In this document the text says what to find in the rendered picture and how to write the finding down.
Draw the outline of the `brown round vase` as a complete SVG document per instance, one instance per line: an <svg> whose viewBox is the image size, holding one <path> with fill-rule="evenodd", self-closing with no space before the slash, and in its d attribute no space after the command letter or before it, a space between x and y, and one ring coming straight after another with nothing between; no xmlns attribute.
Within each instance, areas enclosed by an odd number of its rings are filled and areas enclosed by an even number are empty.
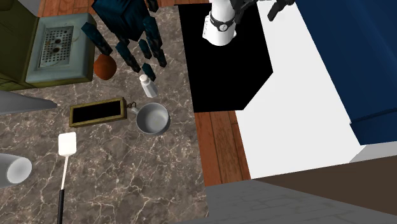
<svg viewBox="0 0 397 224"><path fill-rule="evenodd" d="M102 80L111 79L117 70L115 60L109 56L100 54L94 62L94 73Z"/></svg>

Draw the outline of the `white salt shaker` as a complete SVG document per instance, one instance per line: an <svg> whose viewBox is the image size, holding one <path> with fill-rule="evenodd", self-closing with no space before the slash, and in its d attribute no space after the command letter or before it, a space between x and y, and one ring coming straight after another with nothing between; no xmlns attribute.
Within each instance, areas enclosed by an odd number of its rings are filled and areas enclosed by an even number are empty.
<svg viewBox="0 0 397 224"><path fill-rule="evenodd" d="M147 97L154 98L158 95L158 90L155 84L146 74L140 75L139 80Z"/></svg>

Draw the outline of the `olive green coffee machine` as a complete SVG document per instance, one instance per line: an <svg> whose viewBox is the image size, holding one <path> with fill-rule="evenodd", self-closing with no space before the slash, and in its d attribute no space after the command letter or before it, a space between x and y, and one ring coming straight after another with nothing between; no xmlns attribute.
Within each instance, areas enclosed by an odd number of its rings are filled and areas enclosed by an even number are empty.
<svg viewBox="0 0 397 224"><path fill-rule="evenodd" d="M95 46L82 31L89 13L37 17L19 0L0 0L0 90L92 81Z"/></svg>

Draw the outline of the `grey mug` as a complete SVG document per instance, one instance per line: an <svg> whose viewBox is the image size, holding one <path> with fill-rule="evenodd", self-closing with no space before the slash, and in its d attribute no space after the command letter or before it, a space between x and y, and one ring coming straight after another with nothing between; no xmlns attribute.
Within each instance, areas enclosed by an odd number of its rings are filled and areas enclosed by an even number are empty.
<svg viewBox="0 0 397 224"><path fill-rule="evenodd" d="M138 108L136 102L132 102L127 107L136 115L137 128L145 134L162 135L170 127L170 114L160 103L150 102Z"/></svg>

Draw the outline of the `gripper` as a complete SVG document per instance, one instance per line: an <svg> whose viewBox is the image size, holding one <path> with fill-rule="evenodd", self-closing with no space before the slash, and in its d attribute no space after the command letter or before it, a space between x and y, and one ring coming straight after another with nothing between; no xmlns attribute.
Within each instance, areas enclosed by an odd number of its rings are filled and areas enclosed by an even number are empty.
<svg viewBox="0 0 397 224"><path fill-rule="evenodd" d="M230 0L232 8L235 11L234 22L236 24L240 24L241 18L245 10L248 9L250 6L256 4L258 1L267 0ZM285 6L291 6L294 3L295 0L276 0L267 15L268 20L272 22L277 14L285 8Z"/></svg>

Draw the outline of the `black robot stand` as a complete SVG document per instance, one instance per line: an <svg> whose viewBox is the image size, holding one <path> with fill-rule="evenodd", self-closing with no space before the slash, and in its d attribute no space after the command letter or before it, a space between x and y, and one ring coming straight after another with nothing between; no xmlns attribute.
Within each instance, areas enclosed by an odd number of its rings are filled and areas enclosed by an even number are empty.
<svg viewBox="0 0 397 224"><path fill-rule="evenodd" d="M211 5L178 6L188 77L196 113L243 110L273 73L257 5L237 25L225 46L202 37Z"/></svg>

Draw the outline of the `olive framed black board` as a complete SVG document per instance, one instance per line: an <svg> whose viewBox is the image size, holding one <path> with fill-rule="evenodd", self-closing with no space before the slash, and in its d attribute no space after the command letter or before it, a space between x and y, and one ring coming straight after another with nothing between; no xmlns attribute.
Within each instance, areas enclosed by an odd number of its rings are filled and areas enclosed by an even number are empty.
<svg viewBox="0 0 397 224"><path fill-rule="evenodd" d="M70 106L69 127L79 128L127 119L127 109L136 103L127 103L123 97Z"/></svg>

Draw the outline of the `dark blue knife block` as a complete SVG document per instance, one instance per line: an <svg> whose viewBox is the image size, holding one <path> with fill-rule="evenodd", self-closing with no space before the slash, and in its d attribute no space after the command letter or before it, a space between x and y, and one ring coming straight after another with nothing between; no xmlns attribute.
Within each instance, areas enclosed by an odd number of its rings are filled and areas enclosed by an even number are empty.
<svg viewBox="0 0 397 224"><path fill-rule="evenodd" d="M157 0L94 0L92 9L98 14L119 42L116 50L133 71L144 73L155 81L156 76L149 64L140 66L130 52L129 41L136 41L144 57L158 60L161 67L167 65L157 21L150 12L159 9Z"/></svg>

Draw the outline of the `white grey cup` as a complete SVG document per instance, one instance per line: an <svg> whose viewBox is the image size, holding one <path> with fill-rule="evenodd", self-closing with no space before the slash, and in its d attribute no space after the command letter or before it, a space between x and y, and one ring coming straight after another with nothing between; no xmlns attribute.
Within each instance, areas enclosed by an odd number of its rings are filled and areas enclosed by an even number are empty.
<svg viewBox="0 0 397 224"><path fill-rule="evenodd" d="M0 153L0 189L20 184L31 171L32 163L28 158Z"/></svg>

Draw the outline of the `dark blue cabinet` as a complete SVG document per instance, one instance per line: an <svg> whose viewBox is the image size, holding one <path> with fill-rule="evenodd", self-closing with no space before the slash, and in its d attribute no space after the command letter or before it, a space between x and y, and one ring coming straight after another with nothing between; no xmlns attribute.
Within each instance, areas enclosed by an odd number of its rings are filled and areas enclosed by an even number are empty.
<svg viewBox="0 0 397 224"><path fill-rule="evenodd" d="M361 145L397 141L397 0L296 0Z"/></svg>

